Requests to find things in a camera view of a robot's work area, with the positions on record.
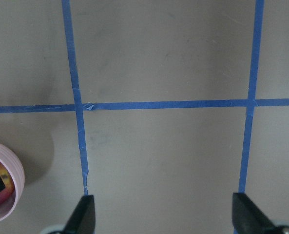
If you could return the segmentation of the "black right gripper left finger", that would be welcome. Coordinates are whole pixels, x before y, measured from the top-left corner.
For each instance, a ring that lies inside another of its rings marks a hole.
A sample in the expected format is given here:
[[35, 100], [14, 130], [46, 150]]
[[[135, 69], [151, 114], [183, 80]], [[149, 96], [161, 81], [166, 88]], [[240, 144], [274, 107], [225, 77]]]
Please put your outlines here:
[[64, 234], [94, 234], [96, 228], [95, 200], [93, 195], [81, 197], [67, 221]]

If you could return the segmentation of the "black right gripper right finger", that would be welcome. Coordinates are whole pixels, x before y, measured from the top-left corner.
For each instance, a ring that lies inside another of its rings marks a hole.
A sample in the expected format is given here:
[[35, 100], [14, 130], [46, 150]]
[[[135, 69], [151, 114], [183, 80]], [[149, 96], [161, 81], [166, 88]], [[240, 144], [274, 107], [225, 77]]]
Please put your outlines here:
[[232, 195], [232, 224], [238, 234], [281, 233], [245, 193]]

